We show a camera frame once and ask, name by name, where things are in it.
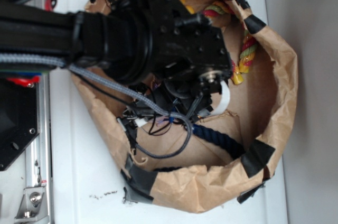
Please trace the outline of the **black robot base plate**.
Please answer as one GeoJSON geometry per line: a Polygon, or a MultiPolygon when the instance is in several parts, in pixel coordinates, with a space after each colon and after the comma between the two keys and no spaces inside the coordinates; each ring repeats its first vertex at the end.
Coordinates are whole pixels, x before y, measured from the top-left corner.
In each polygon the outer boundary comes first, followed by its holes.
{"type": "Polygon", "coordinates": [[[37,89],[1,80],[1,171],[39,134],[37,89]]]}

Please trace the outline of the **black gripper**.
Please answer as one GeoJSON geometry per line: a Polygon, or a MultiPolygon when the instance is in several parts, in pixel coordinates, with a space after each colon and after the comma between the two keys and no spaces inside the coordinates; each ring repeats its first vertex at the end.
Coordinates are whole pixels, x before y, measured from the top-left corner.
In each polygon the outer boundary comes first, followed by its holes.
{"type": "Polygon", "coordinates": [[[110,15],[114,80],[142,81],[149,74],[176,81],[231,77],[221,30],[180,0],[117,0],[110,15]]]}

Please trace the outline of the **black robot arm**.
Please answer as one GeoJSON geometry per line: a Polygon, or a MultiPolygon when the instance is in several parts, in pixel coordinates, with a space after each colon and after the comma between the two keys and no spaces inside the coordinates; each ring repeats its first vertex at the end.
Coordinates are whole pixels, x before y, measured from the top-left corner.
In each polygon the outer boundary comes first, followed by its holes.
{"type": "Polygon", "coordinates": [[[60,14],[1,3],[2,78],[48,72],[48,58],[64,66],[100,67],[123,85],[149,74],[196,80],[214,74],[229,79],[230,55],[222,32],[180,0],[117,0],[108,15],[60,14]]]}

